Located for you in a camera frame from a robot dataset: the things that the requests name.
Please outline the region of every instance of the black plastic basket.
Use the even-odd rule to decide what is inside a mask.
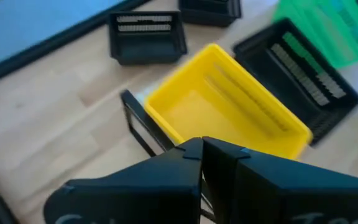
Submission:
[[[240,0],[179,0],[183,21],[227,27],[241,17]]]
[[[358,94],[289,20],[234,46],[236,60],[313,132],[316,144],[358,105]]]
[[[187,53],[180,12],[114,12],[111,57],[121,65],[176,62]]]

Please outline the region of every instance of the green basket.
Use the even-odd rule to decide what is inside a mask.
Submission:
[[[358,4],[347,0],[281,0],[274,20],[289,17],[336,68],[358,62]]]

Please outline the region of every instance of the gray surface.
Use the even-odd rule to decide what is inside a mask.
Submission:
[[[0,62],[124,0],[0,0]]]

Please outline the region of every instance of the basket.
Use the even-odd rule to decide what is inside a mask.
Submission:
[[[358,105],[358,94],[289,19],[234,47],[236,60],[313,132],[316,144]]]
[[[179,12],[114,12],[110,53],[121,65],[176,62],[187,53]]]
[[[358,3],[344,0],[281,0],[274,20],[290,18],[331,65],[358,62]]]
[[[240,0],[179,0],[183,22],[227,27],[241,17]]]
[[[296,159],[310,130],[218,45],[179,69],[145,109],[176,144],[210,136]]]

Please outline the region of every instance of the yellow plastic basket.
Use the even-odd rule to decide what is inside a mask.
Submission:
[[[146,100],[175,142],[210,136],[296,159],[311,131],[216,44],[198,53]]]

